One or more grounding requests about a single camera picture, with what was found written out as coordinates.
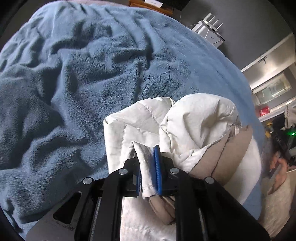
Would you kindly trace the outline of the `person's right hand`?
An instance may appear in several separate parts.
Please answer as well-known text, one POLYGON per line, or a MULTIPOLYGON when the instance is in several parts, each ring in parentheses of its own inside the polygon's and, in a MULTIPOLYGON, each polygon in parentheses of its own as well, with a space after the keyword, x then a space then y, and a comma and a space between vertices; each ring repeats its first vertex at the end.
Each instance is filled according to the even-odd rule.
POLYGON ((273 155, 269 168, 269 180, 272 184, 269 193, 273 193, 278 190, 287 179, 288 164, 286 159, 281 157, 280 152, 276 152, 273 155))

